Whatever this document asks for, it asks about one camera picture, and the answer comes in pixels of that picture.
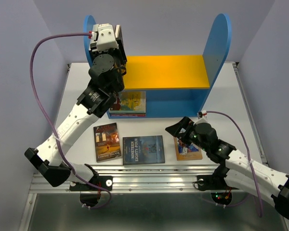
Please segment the yellow teal paperback book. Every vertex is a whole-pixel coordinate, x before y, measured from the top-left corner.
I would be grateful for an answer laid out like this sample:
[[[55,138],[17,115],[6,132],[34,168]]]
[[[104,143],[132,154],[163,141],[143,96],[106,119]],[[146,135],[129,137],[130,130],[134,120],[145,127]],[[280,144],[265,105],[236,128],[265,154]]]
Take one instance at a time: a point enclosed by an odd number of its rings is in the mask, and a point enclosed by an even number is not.
[[[114,115],[145,115],[146,92],[122,91],[116,94],[116,101],[109,109]]]

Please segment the Three Days to See book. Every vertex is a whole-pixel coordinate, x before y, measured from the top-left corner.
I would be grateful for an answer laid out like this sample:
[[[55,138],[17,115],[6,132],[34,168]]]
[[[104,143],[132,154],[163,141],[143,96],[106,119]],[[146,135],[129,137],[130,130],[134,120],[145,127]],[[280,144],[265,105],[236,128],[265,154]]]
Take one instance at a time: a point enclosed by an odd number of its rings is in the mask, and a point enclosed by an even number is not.
[[[118,44],[118,49],[121,52],[121,56],[122,56],[123,62],[124,62],[124,64],[126,64],[127,63],[127,57],[126,57],[125,50],[124,50],[123,35],[122,35],[121,25],[116,25],[115,26],[115,38],[116,38],[116,42]]]

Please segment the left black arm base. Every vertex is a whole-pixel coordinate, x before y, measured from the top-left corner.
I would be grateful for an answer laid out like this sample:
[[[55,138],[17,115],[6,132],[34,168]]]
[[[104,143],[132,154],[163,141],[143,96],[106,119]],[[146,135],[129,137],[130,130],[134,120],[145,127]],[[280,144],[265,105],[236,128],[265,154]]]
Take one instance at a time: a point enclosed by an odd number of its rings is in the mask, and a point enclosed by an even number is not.
[[[112,176],[100,176],[88,164],[75,165],[76,173],[72,173],[68,181],[71,192],[79,192],[79,201],[86,209],[98,209],[108,205],[112,199]]]

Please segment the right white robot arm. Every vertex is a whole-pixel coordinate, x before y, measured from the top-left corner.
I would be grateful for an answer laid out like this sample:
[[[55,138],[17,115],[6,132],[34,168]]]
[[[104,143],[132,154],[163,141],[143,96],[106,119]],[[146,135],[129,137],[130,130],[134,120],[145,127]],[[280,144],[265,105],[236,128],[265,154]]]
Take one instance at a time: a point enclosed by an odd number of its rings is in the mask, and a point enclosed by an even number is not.
[[[218,164],[211,175],[197,177],[198,190],[223,190],[227,187],[243,190],[266,201],[289,220],[289,174],[273,170],[219,139],[205,117],[193,122],[185,116],[165,130],[183,144],[194,144]]]

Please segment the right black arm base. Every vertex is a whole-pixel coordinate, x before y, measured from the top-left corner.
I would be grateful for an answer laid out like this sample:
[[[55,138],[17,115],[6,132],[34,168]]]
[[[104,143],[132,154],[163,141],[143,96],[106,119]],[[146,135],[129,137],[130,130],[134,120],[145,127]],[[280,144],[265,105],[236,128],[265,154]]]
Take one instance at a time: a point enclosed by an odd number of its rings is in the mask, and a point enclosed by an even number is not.
[[[216,206],[235,207],[241,205],[244,201],[233,204],[232,203],[232,188],[225,182],[229,169],[223,166],[219,166],[211,175],[197,175],[197,179],[193,182],[193,187],[199,191],[213,191],[211,193],[212,201],[206,200],[206,202],[213,203]]]

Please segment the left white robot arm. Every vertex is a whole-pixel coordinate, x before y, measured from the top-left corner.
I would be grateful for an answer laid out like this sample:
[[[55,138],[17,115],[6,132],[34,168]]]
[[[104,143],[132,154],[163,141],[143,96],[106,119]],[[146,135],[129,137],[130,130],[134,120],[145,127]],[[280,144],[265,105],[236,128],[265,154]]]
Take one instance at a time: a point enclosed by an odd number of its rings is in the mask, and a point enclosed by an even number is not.
[[[126,62],[120,49],[96,52],[89,69],[89,84],[56,133],[38,147],[25,151],[25,157],[53,187],[65,181],[78,182],[74,170],[82,176],[81,184],[86,189],[97,186],[97,173],[91,167],[67,164],[64,158],[87,128],[114,104],[116,94],[123,91]]]

